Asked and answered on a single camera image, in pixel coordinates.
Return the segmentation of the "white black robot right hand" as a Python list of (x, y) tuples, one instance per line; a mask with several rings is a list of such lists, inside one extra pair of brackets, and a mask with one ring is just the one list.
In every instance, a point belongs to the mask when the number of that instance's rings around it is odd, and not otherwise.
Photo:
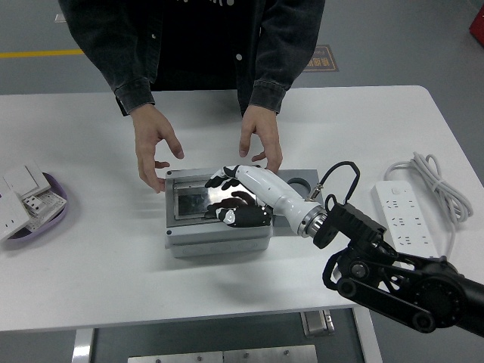
[(284, 216), (291, 230), (304, 236), (309, 223), (322, 210), (314, 201), (306, 201), (283, 179), (268, 169), (257, 166), (224, 166), (206, 182), (206, 188), (227, 189), (242, 184), (263, 205), (270, 206), (277, 216)]

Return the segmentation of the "person's left hand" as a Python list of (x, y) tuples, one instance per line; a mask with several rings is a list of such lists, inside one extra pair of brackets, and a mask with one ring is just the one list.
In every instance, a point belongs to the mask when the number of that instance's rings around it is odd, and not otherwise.
[(250, 151), (251, 137), (257, 135), (263, 150), (252, 161), (266, 159), (266, 169), (273, 173), (278, 172), (283, 161), (276, 117), (276, 112), (272, 110), (250, 105), (243, 115), (239, 142), (239, 155), (246, 157)]

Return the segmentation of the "person's right hand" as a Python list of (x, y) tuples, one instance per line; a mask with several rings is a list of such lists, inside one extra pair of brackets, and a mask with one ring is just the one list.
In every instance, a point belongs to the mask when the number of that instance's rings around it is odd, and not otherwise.
[(165, 179), (157, 175), (158, 169), (169, 167), (169, 162), (155, 160), (156, 147), (165, 141), (172, 155), (185, 157), (182, 144), (168, 119), (152, 104), (135, 108), (131, 113), (135, 133), (135, 155), (140, 179), (157, 194), (165, 191)]

